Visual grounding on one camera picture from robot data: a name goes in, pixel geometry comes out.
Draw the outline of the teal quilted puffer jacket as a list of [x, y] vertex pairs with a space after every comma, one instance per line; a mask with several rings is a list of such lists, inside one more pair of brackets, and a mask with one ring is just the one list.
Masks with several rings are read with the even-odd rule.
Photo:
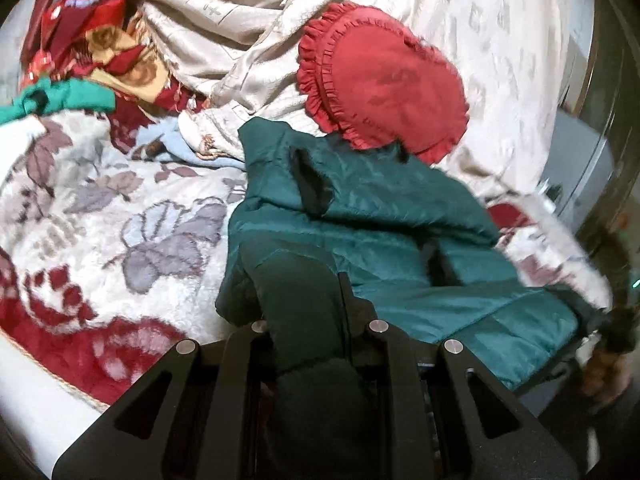
[[337, 134], [262, 118], [239, 136], [247, 189], [229, 220], [216, 309], [268, 328], [257, 479], [358, 479], [362, 394], [340, 274], [410, 338], [460, 341], [587, 477], [577, 401], [555, 376], [600, 310], [566, 285], [522, 284], [486, 208], [399, 143], [355, 151]]

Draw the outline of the floral white red blanket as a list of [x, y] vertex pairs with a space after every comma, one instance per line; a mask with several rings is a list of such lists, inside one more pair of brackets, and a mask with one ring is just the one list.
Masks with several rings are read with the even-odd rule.
[[[178, 340], [208, 344], [235, 327], [216, 300], [246, 171], [130, 159], [105, 118], [80, 110], [41, 125], [1, 185], [1, 330], [108, 405]], [[563, 284], [612, 306], [605, 278], [536, 203], [484, 207], [522, 284]]]

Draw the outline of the light blue cloth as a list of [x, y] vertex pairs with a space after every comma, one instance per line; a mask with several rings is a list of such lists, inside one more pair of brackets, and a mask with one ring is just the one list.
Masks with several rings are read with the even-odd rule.
[[168, 117], [158, 124], [151, 124], [137, 130], [134, 147], [127, 156], [134, 160], [152, 160], [152, 162], [178, 162], [188, 166], [203, 168], [230, 167], [244, 170], [244, 164], [228, 156], [215, 156], [202, 159], [183, 139], [178, 128], [178, 119]]

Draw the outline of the bright green cloth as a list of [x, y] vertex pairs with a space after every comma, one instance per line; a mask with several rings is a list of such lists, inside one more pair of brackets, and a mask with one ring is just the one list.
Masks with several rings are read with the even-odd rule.
[[92, 81], [70, 78], [43, 78], [23, 90], [10, 105], [1, 107], [2, 125], [28, 115], [47, 116], [60, 110], [114, 112], [115, 93]]

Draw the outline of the red ruffled heart pillow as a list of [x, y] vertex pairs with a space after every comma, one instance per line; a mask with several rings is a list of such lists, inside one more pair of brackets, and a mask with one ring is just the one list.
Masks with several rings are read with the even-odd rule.
[[298, 45], [296, 84], [307, 114], [355, 150], [394, 142], [427, 165], [448, 155], [469, 122], [462, 79], [437, 48], [373, 6], [332, 3]]

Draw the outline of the beige patterned bed cover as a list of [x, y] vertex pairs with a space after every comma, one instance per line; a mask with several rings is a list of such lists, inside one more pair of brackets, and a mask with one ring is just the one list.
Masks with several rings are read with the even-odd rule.
[[582, 0], [138, 0], [160, 56], [212, 109], [188, 123], [233, 139], [252, 117], [318, 134], [298, 91], [304, 25], [334, 2], [374, 6], [456, 66], [470, 122], [442, 169], [481, 198], [536, 190]]

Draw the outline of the red gold floral cloth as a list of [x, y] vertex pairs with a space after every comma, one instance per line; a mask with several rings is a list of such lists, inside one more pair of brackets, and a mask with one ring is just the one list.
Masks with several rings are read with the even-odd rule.
[[48, 0], [32, 14], [22, 63], [24, 88], [78, 78], [170, 114], [205, 104], [170, 72], [128, 0]]

